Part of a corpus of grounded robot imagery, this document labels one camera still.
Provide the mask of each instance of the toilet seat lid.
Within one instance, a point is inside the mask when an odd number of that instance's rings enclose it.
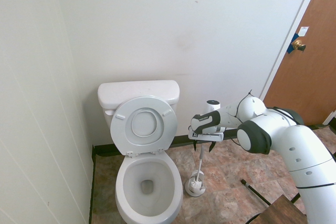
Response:
[[[166,150],[176,130],[172,107],[158,97],[147,95],[121,104],[110,127],[112,140],[122,155]]]

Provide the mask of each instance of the brown tile floor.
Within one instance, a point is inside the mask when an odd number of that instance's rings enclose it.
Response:
[[[314,132],[332,153],[336,152],[336,135],[328,127]],[[198,146],[194,152],[192,145],[188,145],[166,151],[177,165],[183,183],[198,168],[200,149]],[[125,223],[114,197],[115,179],[123,159],[123,156],[96,158],[92,224]],[[205,152],[202,171],[206,192],[198,198],[184,193],[181,211],[173,224],[241,224],[264,211],[267,205],[244,187],[241,179],[270,202],[282,194],[292,199],[297,193],[280,155],[249,154],[231,140],[218,143],[211,153]],[[305,213],[300,199],[295,205]]]

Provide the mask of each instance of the toilet tank lid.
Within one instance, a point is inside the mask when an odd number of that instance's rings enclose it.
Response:
[[[152,95],[176,104],[180,97],[180,87],[176,81],[126,81],[103,83],[98,88],[98,100],[104,109],[116,109],[121,103],[134,97]]]

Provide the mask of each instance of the white toilet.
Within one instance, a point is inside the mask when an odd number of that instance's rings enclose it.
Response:
[[[98,89],[112,139],[125,156],[115,200],[128,224],[171,223],[181,208],[181,177],[165,152],[176,134],[179,95],[175,81],[104,83]]]

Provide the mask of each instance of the door knob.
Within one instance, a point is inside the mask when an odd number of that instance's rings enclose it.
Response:
[[[292,43],[292,45],[293,45],[293,48],[295,49],[295,50],[300,50],[300,51],[304,51],[305,50],[305,48],[306,48],[306,46],[304,45],[304,44],[302,44],[302,41],[301,40],[297,40],[297,41],[294,41],[293,43]]]

